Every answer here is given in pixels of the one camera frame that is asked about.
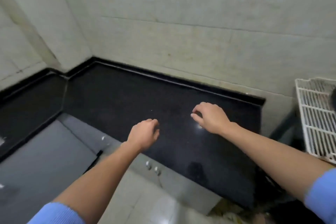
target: metal grid shelf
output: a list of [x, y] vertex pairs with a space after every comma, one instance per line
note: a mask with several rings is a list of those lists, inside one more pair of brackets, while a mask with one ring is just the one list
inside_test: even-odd
[[330, 103], [336, 81], [296, 79], [295, 86], [307, 152], [336, 164], [336, 112]]

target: floor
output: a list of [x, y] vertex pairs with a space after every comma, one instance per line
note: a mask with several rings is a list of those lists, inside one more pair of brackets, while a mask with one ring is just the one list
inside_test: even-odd
[[232, 224], [220, 216], [207, 217], [181, 205], [142, 176], [128, 170], [99, 224]]

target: forearm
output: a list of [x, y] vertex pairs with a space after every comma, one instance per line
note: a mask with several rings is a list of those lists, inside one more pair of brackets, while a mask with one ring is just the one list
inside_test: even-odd
[[113, 154], [71, 184], [54, 202], [69, 206], [86, 224], [96, 224], [125, 171], [139, 153], [139, 147], [123, 143]]
[[221, 134], [248, 155], [280, 186], [303, 201], [314, 181], [332, 165], [237, 124]]

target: hand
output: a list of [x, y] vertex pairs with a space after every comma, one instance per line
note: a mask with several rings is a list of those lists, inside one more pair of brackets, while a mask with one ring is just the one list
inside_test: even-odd
[[192, 112], [191, 117], [210, 133], [223, 136], [225, 131], [232, 127], [233, 123], [218, 105], [202, 102], [196, 105]]
[[158, 120], [148, 119], [134, 125], [128, 135], [127, 142], [139, 147], [141, 151], [147, 150], [159, 137], [159, 129], [154, 131], [158, 124]]

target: metal knob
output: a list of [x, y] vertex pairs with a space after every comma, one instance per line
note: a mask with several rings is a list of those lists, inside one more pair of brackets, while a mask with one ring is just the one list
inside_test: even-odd
[[146, 167], [147, 167], [148, 170], [152, 169], [152, 165], [149, 161], [146, 162]]
[[161, 175], [161, 171], [158, 167], [154, 168], [154, 172], [156, 173], [157, 176]]

